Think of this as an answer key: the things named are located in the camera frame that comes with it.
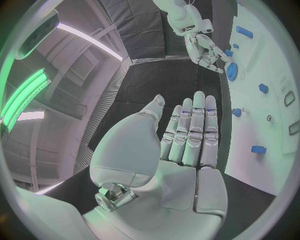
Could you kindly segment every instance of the air vent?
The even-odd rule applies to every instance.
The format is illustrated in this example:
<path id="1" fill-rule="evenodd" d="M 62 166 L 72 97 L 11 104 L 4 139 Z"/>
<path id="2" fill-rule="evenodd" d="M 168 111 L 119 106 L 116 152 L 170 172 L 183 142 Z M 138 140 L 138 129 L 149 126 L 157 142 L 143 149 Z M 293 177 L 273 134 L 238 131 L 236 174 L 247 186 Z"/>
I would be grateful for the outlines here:
<path id="1" fill-rule="evenodd" d="M 94 57 L 94 55 L 89 50 L 86 50 L 72 64 L 70 70 L 82 80 L 85 80 L 98 63 L 99 61 Z"/>

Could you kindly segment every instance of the light fixture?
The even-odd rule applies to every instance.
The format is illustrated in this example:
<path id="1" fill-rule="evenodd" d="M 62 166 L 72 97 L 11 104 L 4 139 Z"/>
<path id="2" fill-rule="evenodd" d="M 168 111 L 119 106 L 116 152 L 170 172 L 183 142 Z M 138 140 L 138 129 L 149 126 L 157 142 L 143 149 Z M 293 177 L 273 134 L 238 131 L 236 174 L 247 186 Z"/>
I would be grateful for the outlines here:
<path id="1" fill-rule="evenodd" d="M 32 120 L 32 119 L 43 119 L 43 118 L 44 118 L 43 111 L 28 111 L 28 112 L 22 112 L 17 120 L 24 121 L 24 120 Z"/>
<path id="2" fill-rule="evenodd" d="M 117 54 L 116 52 L 114 52 L 113 50 L 111 50 L 109 47 L 105 46 L 104 44 L 102 44 L 101 42 L 99 42 L 98 40 L 92 38 L 89 35 L 86 35 L 85 33 L 78 31 L 77 29 L 67 26 L 65 24 L 59 23 L 57 26 L 58 29 L 62 29 L 65 30 L 71 34 L 75 34 L 78 37 L 81 37 L 87 41 L 89 41 L 90 43 L 96 45 L 97 47 L 103 49 L 104 51 L 106 51 L 107 53 L 111 54 L 112 56 L 114 56 L 115 58 L 119 59 L 120 61 L 123 60 L 123 58 Z"/>
<path id="3" fill-rule="evenodd" d="M 20 87 L 18 87 L 5 104 L 0 114 L 0 123 L 7 127 L 8 133 L 12 131 L 16 121 L 27 105 L 51 83 L 50 80 L 47 80 L 44 71 L 45 69 L 43 68 L 30 76 Z"/>
<path id="4" fill-rule="evenodd" d="M 43 190 L 41 190 L 41 191 L 38 191 L 38 192 L 36 192 L 36 193 L 34 193 L 35 195 L 43 195 L 43 194 L 45 194 L 46 192 L 48 192 L 48 191 L 50 191 L 51 189 L 54 189 L 55 187 L 57 187 L 58 185 L 60 185 L 60 184 L 62 184 L 64 181 L 62 181 L 62 182 L 60 182 L 60 183 L 58 183 L 58 184 L 55 184 L 55 185 L 53 185 L 53 186 L 50 186 L 50 187 L 48 187 L 48 188 L 46 188 L 46 189 L 43 189 Z"/>

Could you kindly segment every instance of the green light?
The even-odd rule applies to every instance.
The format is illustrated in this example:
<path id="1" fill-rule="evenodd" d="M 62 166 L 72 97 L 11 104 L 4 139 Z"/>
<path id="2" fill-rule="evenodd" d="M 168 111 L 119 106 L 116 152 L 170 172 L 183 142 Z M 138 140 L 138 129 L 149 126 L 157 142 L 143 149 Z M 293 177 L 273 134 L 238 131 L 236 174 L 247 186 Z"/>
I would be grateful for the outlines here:
<path id="1" fill-rule="evenodd" d="M 3 117 L 3 122 L 6 126 L 9 124 L 14 113 L 19 108 L 19 106 L 24 102 L 24 100 L 27 99 L 27 97 L 46 80 L 47 80 L 47 76 L 45 73 L 43 73 L 42 75 L 34 79 L 31 83 L 29 83 L 25 88 L 23 88 L 23 90 L 17 95 L 17 97 L 10 104 L 7 112 Z"/>
<path id="2" fill-rule="evenodd" d="M 40 76 L 41 74 L 43 74 L 45 71 L 45 68 L 37 71 L 35 74 L 33 74 L 32 76 L 30 76 L 20 87 L 17 88 L 17 90 L 13 93 L 13 95 L 9 98 L 9 100 L 7 101 L 7 103 L 5 104 L 0 117 L 3 118 L 3 116 L 7 113 L 8 109 L 10 108 L 10 106 L 12 105 L 12 103 L 14 102 L 14 100 L 17 98 L 17 96 L 31 83 L 33 82 L 38 76 Z"/>
<path id="3" fill-rule="evenodd" d="M 36 88 L 34 90 L 34 92 L 32 92 L 21 104 L 21 106 L 17 109 L 17 111 L 15 112 L 15 114 L 13 115 L 11 121 L 9 122 L 8 126 L 7 126 L 7 131 L 10 134 L 13 127 L 15 126 L 19 116 L 21 115 L 21 113 L 24 111 L 24 109 L 28 106 L 28 104 L 36 97 L 36 95 L 38 95 L 45 87 L 47 87 L 49 84 L 51 83 L 50 80 L 46 80 L 44 81 L 42 84 L 40 84 L 38 86 L 38 88 Z"/>

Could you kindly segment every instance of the gray fabric panel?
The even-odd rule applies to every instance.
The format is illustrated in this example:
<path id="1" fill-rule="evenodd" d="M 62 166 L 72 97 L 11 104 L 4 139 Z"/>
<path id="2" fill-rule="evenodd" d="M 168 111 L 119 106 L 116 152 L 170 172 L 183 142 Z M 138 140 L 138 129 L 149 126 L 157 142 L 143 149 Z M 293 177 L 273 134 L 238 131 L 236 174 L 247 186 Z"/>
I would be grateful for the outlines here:
<path id="1" fill-rule="evenodd" d="M 161 12 L 152 0 L 101 0 L 131 59 L 164 58 Z"/>

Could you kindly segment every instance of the white robotic arm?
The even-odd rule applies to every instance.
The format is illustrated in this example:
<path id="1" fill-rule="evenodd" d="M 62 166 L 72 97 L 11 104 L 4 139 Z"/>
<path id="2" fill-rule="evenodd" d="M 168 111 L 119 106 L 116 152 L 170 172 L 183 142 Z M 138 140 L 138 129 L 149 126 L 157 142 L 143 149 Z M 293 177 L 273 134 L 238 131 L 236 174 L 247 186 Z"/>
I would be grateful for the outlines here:
<path id="1" fill-rule="evenodd" d="M 201 14 L 192 4 L 184 0 L 153 0 L 168 13 L 167 20 L 178 36 L 184 36 L 188 55 L 193 63 L 218 73 L 224 73 L 214 63 L 221 58 L 229 62 L 225 53 L 206 35 L 214 31 L 209 19 L 202 19 Z"/>

